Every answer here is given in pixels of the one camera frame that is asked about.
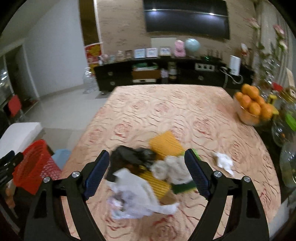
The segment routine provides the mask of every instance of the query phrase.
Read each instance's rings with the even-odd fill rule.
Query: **bowl of oranges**
[[[249,126],[261,126],[270,121],[274,107],[265,102],[256,86],[244,84],[241,92],[236,92],[234,106],[240,120]]]

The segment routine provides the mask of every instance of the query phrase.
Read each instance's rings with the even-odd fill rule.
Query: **metal screw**
[[[245,176],[244,181],[249,183],[251,181],[251,179],[248,176]]]
[[[215,176],[215,177],[221,177],[221,176],[222,176],[222,173],[219,172],[219,171],[215,171],[215,172],[214,172],[214,176]]]
[[[45,183],[48,183],[50,181],[50,177],[45,177],[44,179],[43,179],[43,182],[45,182]]]
[[[80,175],[80,172],[78,171],[75,171],[72,173],[72,177],[79,177],[79,175]]]

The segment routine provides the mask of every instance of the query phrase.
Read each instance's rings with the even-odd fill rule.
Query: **power cord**
[[[223,85],[223,89],[225,89],[225,87],[227,85],[228,76],[230,78],[232,78],[232,83],[235,84],[235,85],[236,84],[240,85],[244,81],[244,78],[240,74],[239,74],[239,76],[241,77],[241,80],[239,82],[235,81],[234,78],[231,75],[227,74],[227,72],[226,72],[227,71],[227,68],[226,67],[221,67],[220,68],[220,71],[225,74],[225,82],[224,82],[224,85]]]

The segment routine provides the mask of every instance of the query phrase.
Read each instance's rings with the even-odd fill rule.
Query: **water bottle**
[[[96,78],[90,72],[90,67],[84,68],[84,76],[83,76],[83,84],[85,86],[84,94],[89,94],[98,89],[98,85],[96,83]]]

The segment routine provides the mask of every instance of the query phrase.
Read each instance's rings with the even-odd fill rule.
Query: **white plastic bag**
[[[179,203],[160,205],[149,183],[126,168],[114,173],[116,182],[107,182],[116,195],[108,199],[114,219],[141,218],[152,213],[174,214]]]

